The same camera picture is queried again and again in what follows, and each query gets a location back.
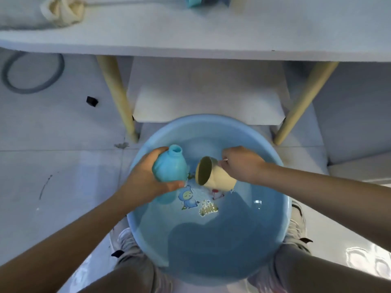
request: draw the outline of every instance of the gray hose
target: gray hose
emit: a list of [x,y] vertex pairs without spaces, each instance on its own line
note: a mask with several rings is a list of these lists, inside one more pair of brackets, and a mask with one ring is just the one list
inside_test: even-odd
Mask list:
[[27,54],[27,52],[24,52],[24,51],[18,51],[16,53],[14,53],[6,61],[6,63],[3,66],[3,69],[1,71],[2,82],[4,83],[5,87],[7,87],[9,90],[13,91],[14,93],[31,94],[31,93],[37,93],[39,91],[42,91],[42,90],[48,88],[49,86],[51,86],[53,83],[55,83],[58,80],[58,78],[60,78],[60,76],[62,75],[62,73],[65,69],[64,57],[62,54],[58,54],[58,68],[57,68],[56,72],[53,74],[53,76],[51,78],[49,78],[49,80],[47,80],[46,82],[44,82],[36,87],[33,87],[33,88],[17,88],[15,86],[13,86],[11,84],[11,82],[9,81],[8,73],[9,73],[9,70],[11,69],[13,63],[15,63],[19,58],[21,58],[22,56],[24,56],[26,54]]

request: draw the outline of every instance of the person's right hand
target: person's right hand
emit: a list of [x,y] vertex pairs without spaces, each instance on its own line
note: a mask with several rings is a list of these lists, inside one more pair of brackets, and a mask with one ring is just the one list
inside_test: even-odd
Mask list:
[[260,171],[266,164],[262,157],[243,146],[224,149],[222,159],[219,165],[232,178],[251,184],[258,184]]

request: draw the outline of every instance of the wall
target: wall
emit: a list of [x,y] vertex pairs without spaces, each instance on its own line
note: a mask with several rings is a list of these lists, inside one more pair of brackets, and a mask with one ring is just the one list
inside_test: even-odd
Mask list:
[[391,63],[340,63],[314,107],[330,164],[391,151]]

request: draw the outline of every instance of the white shelf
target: white shelf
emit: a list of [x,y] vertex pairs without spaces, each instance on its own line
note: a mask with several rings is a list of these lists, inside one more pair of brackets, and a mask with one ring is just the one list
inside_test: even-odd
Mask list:
[[288,89],[280,62],[135,57],[128,98],[138,122],[219,114],[279,125]]

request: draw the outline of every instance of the blue plastic bottle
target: blue plastic bottle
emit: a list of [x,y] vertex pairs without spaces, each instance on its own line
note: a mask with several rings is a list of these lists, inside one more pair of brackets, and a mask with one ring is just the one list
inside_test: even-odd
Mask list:
[[[159,182],[186,181],[188,167],[182,155],[182,148],[178,145],[171,145],[169,150],[160,154],[155,161],[152,172]],[[162,204],[172,203],[177,197],[176,191],[165,193],[155,200]]]

